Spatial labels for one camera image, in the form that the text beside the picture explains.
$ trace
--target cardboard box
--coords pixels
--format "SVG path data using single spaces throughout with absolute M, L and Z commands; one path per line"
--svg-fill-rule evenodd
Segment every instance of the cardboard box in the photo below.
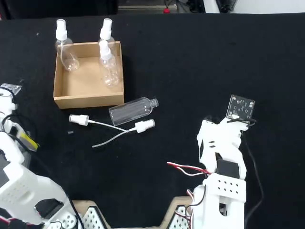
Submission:
M 56 57 L 53 97 L 59 108 L 79 108 L 119 105 L 124 103 L 122 50 L 115 42 L 118 73 L 121 83 L 107 87 L 102 81 L 99 65 L 100 48 L 97 42 L 75 43 L 73 50 L 80 61 L 79 69 L 69 72 L 64 69 L 59 54 Z

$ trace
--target white wire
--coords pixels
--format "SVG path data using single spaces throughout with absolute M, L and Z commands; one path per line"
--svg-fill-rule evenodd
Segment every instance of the white wire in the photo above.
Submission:
M 105 141 L 105 142 L 100 143 L 100 144 L 98 144 L 98 145 L 92 146 L 92 148 L 96 148 L 96 147 L 99 147 L 99 146 L 103 146 L 103 145 L 105 145 L 105 144 L 107 144 L 107 143 L 110 143 L 111 141 L 113 141 L 114 139 L 118 138 L 119 136 L 121 136 L 121 135 L 123 135 L 123 134 L 125 134 L 125 133 L 128 133 L 128 132 L 127 132 L 127 131 L 121 132 L 121 133 L 119 133 L 118 135 L 114 136 L 113 138 L 110 138 L 108 141 Z
M 190 174 L 190 173 L 185 172 L 185 171 L 184 171 L 182 168 L 180 168 L 180 167 L 176 167 L 176 168 L 179 169 L 179 170 L 181 170 L 184 174 L 186 174 L 186 175 L 188 175 L 188 176 L 191 176 L 191 177 L 203 174 L 203 172 L 201 172 L 201 173 Z
M 62 59 L 62 52 L 63 52 L 62 50 L 63 50 L 63 42 L 61 42 L 61 62 L 62 62 L 62 64 L 63 64 L 63 66 L 64 66 L 66 69 L 68 69 L 67 66 L 65 65 L 63 59 Z
M 189 165 L 179 165 L 177 163 L 174 163 L 174 162 L 170 162 L 168 161 L 167 164 L 169 165 L 173 165 L 173 166 L 176 166 L 176 167 L 184 167 L 184 168 L 196 168 L 196 169 L 200 169 L 202 170 L 202 168 L 199 168 L 199 167 L 196 167 L 196 166 L 189 166 Z
M 113 128 L 113 129 L 121 130 L 121 131 L 123 131 L 123 132 L 129 132 L 128 130 L 124 130 L 124 129 L 122 129 L 122 128 L 119 128 L 119 127 L 116 127 L 116 126 L 113 126 L 113 125 L 109 125 L 109 124 L 106 124 L 106 123 L 95 122 L 95 121 L 93 121 L 93 120 L 89 120 L 88 123 L 94 123 L 94 124 L 104 125 L 104 126 L 107 126 L 107 127 Z
M 194 202 L 193 193 L 189 189 L 186 191 L 186 193 L 192 198 L 192 201 Z

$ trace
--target black cloth surface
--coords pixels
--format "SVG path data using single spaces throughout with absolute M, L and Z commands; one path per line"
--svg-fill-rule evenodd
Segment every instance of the black cloth surface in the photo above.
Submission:
M 121 41 L 125 101 L 157 98 L 145 119 L 156 127 L 124 135 L 68 122 L 70 114 L 111 123 L 108 107 L 60 110 L 53 101 L 55 19 L 0 22 L 0 82 L 22 84 L 20 113 L 37 124 L 37 155 L 72 199 L 95 201 L 112 227 L 159 225 L 175 196 L 203 177 L 187 177 L 167 161 L 197 165 L 196 136 L 207 115 L 222 119 L 231 94 L 256 100 L 247 132 L 265 191 L 249 228 L 304 223 L 304 14 L 114 16 Z M 68 18 L 74 42 L 99 38 L 103 17 Z M 122 125 L 131 128 L 133 123 Z M 247 212 L 260 193 L 242 145 Z M 31 170 L 48 173 L 37 161 Z

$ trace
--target bottle cap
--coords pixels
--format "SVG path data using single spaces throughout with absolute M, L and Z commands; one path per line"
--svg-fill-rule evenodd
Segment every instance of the bottle cap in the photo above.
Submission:
M 56 21 L 57 29 L 56 29 L 56 39 L 59 41 L 64 41 L 68 38 L 67 30 L 66 30 L 66 21 L 64 19 L 58 19 Z
M 108 47 L 108 42 L 105 40 L 100 41 L 100 55 L 103 60 L 109 60 L 112 57 L 110 48 Z
M 101 28 L 100 38 L 103 40 L 109 40 L 111 37 L 111 26 L 112 20 L 105 18 L 103 22 L 103 27 Z

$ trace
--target empty plastic bottle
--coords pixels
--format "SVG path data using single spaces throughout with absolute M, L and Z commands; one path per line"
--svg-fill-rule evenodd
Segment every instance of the empty plastic bottle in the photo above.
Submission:
M 107 41 L 108 47 L 110 48 L 112 54 L 116 55 L 115 40 L 111 36 L 111 32 L 112 32 L 111 27 L 112 27 L 112 20 L 110 18 L 105 18 L 103 22 L 103 27 L 101 28 L 99 43 L 103 40 Z
M 114 126 L 149 115 L 159 105 L 157 99 L 139 98 L 128 103 L 111 107 L 109 114 Z
M 107 41 L 103 40 L 100 42 L 100 64 L 102 70 L 102 79 L 104 83 L 109 86 L 116 86 L 119 81 L 118 68 L 116 65 L 115 56 L 112 55 L 110 48 L 108 47 Z
M 68 38 L 66 30 L 66 21 L 64 19 L 58 19 L 56 21 L 56 43 L 55 48 L 60 55 L 62 65 L 68 71 L 73 71 L 79 68 L 80 63 L 73 51 L 73 42 Z

